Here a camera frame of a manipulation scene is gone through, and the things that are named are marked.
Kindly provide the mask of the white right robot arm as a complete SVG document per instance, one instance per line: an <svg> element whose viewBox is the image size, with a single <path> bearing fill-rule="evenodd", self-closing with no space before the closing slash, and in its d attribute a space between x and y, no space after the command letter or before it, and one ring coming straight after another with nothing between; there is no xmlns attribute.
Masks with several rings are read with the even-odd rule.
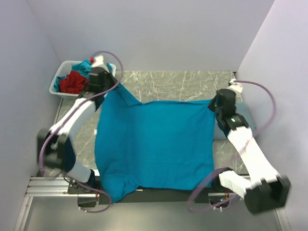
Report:
<svg viewBox="0 0 308 231"><path fill-rule="evenodd" d="M216 114L218 127L239 153L250 179L232 170L224 170L211 180L213 190L228 188L243 198L251 214L282 208L291 189L287 176L281 176L270 164L256 140L246 119L236 113L236 93L220 89L208 108Z"/></svg>

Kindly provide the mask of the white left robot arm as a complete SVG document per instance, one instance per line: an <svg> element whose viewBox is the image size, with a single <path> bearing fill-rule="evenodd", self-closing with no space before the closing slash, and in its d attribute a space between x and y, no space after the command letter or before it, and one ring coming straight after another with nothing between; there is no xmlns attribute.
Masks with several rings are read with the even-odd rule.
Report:
<svg viewBox="0 0 308 231"><path fill-rule="evenodd" d="M89 80L84 85L70 111L50 129L42 129L37 135L38 164L41 168L60 169L79 182L84 193L96 189L96 177L92 169L76 160L72 139L86 120L102 105L105 95L115 88L117 80L105 65L92 67Z"/></svg>

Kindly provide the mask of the bright blue t shirt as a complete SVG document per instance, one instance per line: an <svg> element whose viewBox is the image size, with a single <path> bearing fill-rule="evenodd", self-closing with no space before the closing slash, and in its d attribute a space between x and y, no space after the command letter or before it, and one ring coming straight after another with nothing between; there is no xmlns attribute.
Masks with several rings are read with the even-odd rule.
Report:
<svg viewBox="0 0 308 231"><path fill-rule="evenodd" d="M102 104L95 163L113 202L138 187L193 190L214 169L209 100L138 101L123 85Z"/></svg>

